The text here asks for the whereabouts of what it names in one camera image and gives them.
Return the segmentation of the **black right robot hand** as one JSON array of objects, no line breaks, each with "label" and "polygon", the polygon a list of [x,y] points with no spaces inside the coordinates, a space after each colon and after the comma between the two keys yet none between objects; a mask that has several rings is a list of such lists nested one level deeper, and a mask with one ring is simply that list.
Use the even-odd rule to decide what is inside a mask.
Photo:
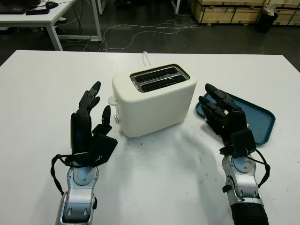
[{"label": "black right robot hand", "polygon": [[225,146],[232,145],[230,135],[247,128],[247,119],[241,107],[225,91],[207,83],[205,90],[216,101],[212,103],[203,96],[199,102],[207,124],[216,135],[221,136]]}]

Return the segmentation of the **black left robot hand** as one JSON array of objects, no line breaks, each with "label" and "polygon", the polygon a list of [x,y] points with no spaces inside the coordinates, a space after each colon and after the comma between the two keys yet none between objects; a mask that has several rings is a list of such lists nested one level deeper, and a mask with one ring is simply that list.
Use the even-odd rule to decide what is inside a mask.
[{"label": "black left robot hand", "polygon": [[78,109],[72,113],[70,120],[70,137],[72,154],[90,151],[93,135],[106,135],[112,129],[110,126],[111,108],[106,106],[101,119],[101,124],[92,129],[90,112],[100,102],[98,92],[101,82],[97,81],[90,90],[86,90],[79,101]]}]

